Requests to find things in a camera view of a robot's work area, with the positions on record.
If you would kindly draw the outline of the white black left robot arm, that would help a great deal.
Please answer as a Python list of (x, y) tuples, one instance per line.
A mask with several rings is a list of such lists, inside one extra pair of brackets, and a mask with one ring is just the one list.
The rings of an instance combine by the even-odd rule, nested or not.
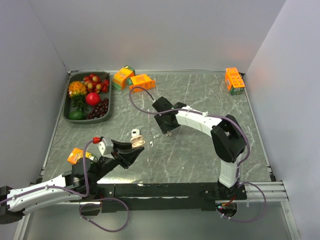
[(14, 189), (0, 189), (0, 223), (20, 221), (40, 208), (62, 202), (93, 201), (99, 195), (98, 181), (121, 166), (128, 169), (145, 149), (145, 141), (119, 142), (110, 138), (95, 137), (89, 144), (96, 144), (100, 157), (85, 153), (71, 166), (71, 170), (48, 181)]

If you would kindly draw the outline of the beige earbud charging case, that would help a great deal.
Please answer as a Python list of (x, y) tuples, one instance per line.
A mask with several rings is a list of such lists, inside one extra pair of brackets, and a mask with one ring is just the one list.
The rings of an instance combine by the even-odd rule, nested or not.
[(133, 149), (139, 148), (139, 147), (143, 147), (146, 143), (146, 141), (144, 140), (144, 137), (142, 135), (137, 135), (137, 136), (133, 136), (130, 139), (130, 143), (131, 143), (131, 147)]

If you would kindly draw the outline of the red apple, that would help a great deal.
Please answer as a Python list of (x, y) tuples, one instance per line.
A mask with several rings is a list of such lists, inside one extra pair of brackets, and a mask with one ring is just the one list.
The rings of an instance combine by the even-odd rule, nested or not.
[(99, 94), (97, 94), (95, 92), (91, 92), (86, 96), (85, 101), (89, 106), (94, 107), (100, 103), (101, 98), (100, 98)]

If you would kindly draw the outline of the orange green carton upright back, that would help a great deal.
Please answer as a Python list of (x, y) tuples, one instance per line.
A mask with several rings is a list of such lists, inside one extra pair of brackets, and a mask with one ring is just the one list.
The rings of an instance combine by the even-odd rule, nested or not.
[(126, 65), (122, 67), (114, 76), (112, 80), (112, 88), (116, 91), (122, 91), (127, 86), (127, 79), (136, 75), (135, 70)]

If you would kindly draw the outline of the white earbud charging case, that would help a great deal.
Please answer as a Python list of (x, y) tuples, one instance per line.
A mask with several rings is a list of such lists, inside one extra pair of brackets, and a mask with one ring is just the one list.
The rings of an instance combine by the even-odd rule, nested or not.
[(132, 137), (136, 137), (136, 136), (139, 136), (140, 133), (141, 133), (141, 132), (140, 132), (139, 129), (134, 128), (134, 129), (132, 129), (132, 131), (131, 131), (131, 136), (132, 136)]

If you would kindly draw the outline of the orange green carton near left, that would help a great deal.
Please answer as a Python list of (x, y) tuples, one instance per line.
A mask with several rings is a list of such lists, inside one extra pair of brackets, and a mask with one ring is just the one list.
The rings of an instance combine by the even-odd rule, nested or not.
[[(95, 155), (93, 155), (92, 153), (86, 151), (85, 152), (85, 157), (89, 158), (90, 160), (94, 160), (96, 158)], [(83, 158), (83, 150), (80, 148), (74, 148), (71, 153), (69, 154), (67, 161), (70, 164), (76, 164), (80, 159)]]

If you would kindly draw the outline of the green avocado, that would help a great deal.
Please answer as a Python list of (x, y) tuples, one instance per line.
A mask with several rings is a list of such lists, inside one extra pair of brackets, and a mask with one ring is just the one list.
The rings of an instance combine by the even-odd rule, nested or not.
[(86, 119), (86, 114), (83, 111), (75, 110), (75, 111), (72, 111), (72, 112), (69, 113), (68, 119), (69, 120), (75, 120), (75, 121), (85, 120)]

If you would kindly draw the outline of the dark green fruit tray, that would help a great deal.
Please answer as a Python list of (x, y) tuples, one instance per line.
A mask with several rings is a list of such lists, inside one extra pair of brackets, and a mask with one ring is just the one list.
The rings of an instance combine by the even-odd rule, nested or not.
[(67, 87), (64, 91), (64, 100), (63, 100), (63, 107), (62, 107), (62, 116), (69, 123), (78, 124), (78, 125), (97, 124), (97, 123), (101, 123), (101, 122), (106, 121), (109, 117), (109, 114), (111, 113), (111, 101), (112, 101), (111, 93), (112, 93), (112, 90), (109, 89), (108, 92), (102, 92), (99, 94), (99, 96), (101, 97), (102, 100), (104, 100), (105, 98), (108, 98), (108, 105), (107, 105), (106, 113), (103, 116), (93, 118), (93, 119), (87, 119), (87, 118), (80, 119), (80, 120), (69, 119), (70, 113), (73, 111), (76, 111), (77, 109), (72, 107), (73, 102), (72, 102), (71, 98), (69, 97), (68, 86), (72, 82), (82, 81), (85, 76), (87, 76), (91, 73), (97, 74), (99, 77), (101, 77), (104, 74), (102, 71), (92, 71), (92, 72), (89, 71), (89, 72), (76, 72), (73, 75), (72, 74), (69, 75)]

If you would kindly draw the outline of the orange carton lying back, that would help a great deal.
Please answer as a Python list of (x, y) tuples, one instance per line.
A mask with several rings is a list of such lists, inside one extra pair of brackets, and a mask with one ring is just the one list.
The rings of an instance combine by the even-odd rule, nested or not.
[(156, 87), (156, 80), (151, 79), (145, 73), (129, 77), (126, 80), (126, 83), (130, 90), (133, 89), (134, 87), (142, 87), (146, 90), (153, 89)]

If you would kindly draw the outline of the dark red grape bunch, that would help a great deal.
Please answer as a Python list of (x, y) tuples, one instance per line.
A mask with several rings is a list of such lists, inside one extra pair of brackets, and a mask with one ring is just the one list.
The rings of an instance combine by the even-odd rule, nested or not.
[(106, 97), (100, 101), (96, 106), (92, 107), (90, 113), (86, 115), (88, 120), (102, 118), (109, 110), (109, 99)]

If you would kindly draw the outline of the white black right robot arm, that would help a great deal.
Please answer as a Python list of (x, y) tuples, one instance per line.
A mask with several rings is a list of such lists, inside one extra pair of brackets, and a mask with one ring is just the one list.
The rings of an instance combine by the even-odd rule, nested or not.
[(187, 126), (211, 137), (214, 150), (221, 160), (218, 193), (223, 199), (230, 199), (238, 187), (238, 162), (247, 145), (240, 127), (236, 127), (236, 119), (232, 115), (227, 115), (227, 119), (209, 116), (182, 102), (173, 105), (164, 97), (158, 98), (152, 107), (158, 112), (154, 118), (163, 134), (179, 126)]

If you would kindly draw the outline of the orange spiky fruit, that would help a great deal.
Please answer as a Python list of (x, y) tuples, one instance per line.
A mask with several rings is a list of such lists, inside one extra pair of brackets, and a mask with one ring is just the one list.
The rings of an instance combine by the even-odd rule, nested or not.
[(71, 99), (77, 96), (85, 96), (87, 94), (87, 87), (81, 81), (73, 81), (68, 86), (68, 95)]

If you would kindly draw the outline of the orange green carton right corner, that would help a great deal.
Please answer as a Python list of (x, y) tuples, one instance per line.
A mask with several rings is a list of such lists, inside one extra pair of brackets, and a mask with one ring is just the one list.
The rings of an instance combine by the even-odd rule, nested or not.
[(225, 69), (225, 84), (231, 95), (240, 95), (245, 90), (245, 83), (236, 67)]

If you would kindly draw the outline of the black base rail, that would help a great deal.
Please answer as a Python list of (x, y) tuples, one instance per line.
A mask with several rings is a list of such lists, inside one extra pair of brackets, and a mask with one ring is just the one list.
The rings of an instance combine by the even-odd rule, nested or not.
[(99, 184), (98, 192), (91, 199), (80, 203), (93, 202), (101, 197), (103, 213), (125, 211), (116, 198), (123, 201), (130, 211), (192, 210), (215, 211), (216, 204), (223, 201), (247, 199), (244, 186), (226, 188), (218, 182), (194, 183), (110, 183)]

